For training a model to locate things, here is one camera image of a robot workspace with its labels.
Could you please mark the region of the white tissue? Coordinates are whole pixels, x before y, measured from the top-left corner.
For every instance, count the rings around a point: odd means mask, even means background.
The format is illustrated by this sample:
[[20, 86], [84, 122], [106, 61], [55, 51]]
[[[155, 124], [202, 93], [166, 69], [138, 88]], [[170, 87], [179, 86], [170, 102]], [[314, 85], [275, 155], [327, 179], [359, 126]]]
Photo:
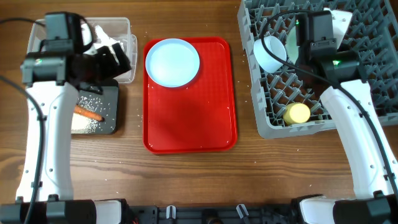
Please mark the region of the white tissue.
[[124, 50], [124, 45], [121, 41], [115, 40], [108, 36], [103, 28], [99, 25], [94, 26], [95, 34], [96, 34], [96, 42], [93, 43], [91, 48], [85, 52], [87, 55], [94, 55], [97, 53], [97, 50], [101, 47], [107, 46], [112, 54], [114, 54], [114, 50], [112, 45], [115, 43], [120, 43], [121, 48]]

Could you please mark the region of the yellow plastic cup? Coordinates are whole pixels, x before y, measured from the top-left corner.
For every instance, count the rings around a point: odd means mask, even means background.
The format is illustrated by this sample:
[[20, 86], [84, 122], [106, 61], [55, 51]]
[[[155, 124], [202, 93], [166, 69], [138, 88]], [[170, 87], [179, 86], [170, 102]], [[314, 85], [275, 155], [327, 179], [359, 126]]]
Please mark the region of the yellow plastic cup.
[[303, 103], [291, 103], [285, 107], [283, 120], [287, 125], [306, 123], [311, 115], [310, 108]]

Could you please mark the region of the orange carrot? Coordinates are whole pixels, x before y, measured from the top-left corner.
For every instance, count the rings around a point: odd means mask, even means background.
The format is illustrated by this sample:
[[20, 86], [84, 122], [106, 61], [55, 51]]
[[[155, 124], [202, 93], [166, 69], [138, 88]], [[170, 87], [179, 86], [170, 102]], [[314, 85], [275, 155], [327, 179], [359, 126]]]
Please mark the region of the orange carrot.
[[104, 118], [100, 114], [84, 109], [79, 105], [75, 106], [74, 113], [99, 122], [102, 122], [104, 120]]

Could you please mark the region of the pale green bowl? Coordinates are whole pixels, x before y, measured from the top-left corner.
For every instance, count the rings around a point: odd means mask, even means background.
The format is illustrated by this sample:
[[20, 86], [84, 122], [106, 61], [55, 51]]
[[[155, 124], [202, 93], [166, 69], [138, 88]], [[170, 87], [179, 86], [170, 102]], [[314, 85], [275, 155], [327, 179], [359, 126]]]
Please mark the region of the pale green bowl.
[[293, 64], [296, 64], [296, 61], [299, 58], [299, 46], [297, 45], [296, 28], [293, 28], [287, 35], [285, 51], [287, 53], [288, 59]]

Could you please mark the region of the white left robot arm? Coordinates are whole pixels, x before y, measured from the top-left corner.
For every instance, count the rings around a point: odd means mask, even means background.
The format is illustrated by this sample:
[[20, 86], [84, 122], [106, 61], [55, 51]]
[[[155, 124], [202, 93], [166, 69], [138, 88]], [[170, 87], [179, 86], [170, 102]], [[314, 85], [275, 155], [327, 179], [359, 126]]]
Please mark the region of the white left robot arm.
[[124, 199], [76, 200], [70, 172], [71, 127], [79, 87], [99, 85], [130, 70], [119, 44], [89, 54], [72, 12], [51, 12], [46, 38], [21, 65], [16, 90], [28, 101], [29, 125], [24, 172], [13, 204], [1, 206], [2, 223], [133, 223]]

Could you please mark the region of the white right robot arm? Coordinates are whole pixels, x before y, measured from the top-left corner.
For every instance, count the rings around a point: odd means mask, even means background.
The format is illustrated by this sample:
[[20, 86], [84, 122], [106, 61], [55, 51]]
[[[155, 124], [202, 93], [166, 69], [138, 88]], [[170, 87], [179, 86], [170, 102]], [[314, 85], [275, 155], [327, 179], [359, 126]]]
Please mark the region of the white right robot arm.
[[309, 197], [298, 205], [304, 223], [397, 223], [397, 160], [371, 98], [364, 65], [340, 51], [330, 11], [295, 19], [299, 79], [313, 88], [335, 123], [354, 184], [354, 199]]

